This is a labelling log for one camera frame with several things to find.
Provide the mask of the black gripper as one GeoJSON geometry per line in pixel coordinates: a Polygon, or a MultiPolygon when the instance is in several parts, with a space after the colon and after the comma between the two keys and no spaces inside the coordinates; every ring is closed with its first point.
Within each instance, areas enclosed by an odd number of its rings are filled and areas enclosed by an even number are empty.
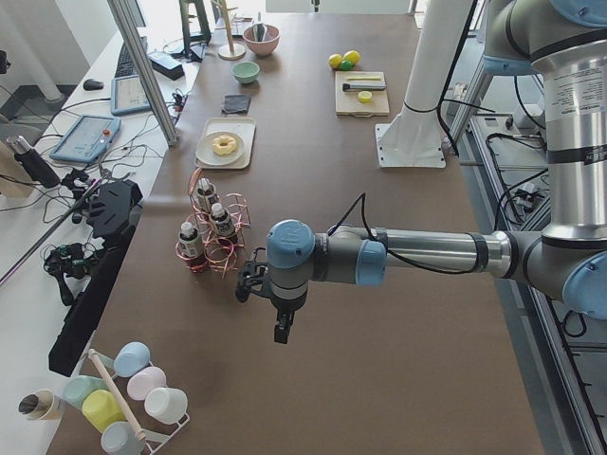
{"type": "Polygon", "coordinates": [[[295,299],[283,299],[274,296],[270,301],[277,310],[276,325],[274,326],[274,341],[277,343],[287,343],[295,313],[304,305],[304,297],[299,296],[295,299]]]}

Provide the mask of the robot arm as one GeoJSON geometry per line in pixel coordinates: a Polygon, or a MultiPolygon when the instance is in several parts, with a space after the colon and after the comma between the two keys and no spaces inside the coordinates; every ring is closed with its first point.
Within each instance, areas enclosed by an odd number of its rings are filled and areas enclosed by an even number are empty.
{"type": "Polygon", "coordinates": [[[260,294],[288,339],[310,282],[378,285],[388,266],[487,272],[524,282],[594,319],[606,316],[606,5],[602,1],[493,1],[485,70],[543,77],[550,221],[539,231],[445,233],[338,222],[316,233],[274,225],[260,294]]]}

